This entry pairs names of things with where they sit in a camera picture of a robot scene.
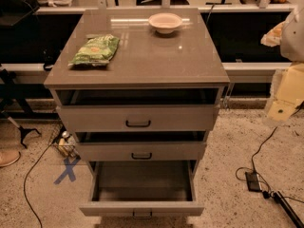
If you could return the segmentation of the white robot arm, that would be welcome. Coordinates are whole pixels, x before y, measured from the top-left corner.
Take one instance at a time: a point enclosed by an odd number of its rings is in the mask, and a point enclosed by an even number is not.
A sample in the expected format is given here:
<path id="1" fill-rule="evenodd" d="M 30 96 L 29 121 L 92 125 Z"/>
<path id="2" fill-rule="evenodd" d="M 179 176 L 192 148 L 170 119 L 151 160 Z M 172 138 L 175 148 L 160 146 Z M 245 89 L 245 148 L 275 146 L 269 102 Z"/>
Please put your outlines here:
<path id="1" fill-rule="evenodd" d="M 272 80 L 271 99 L 265 106 L 271 124 L 286 122 L 304 102 L 304 7 L 297 6 L 287 18 L 264 34 L 260 43 L 280 47 L 282 57 L 291 61 Z"/>

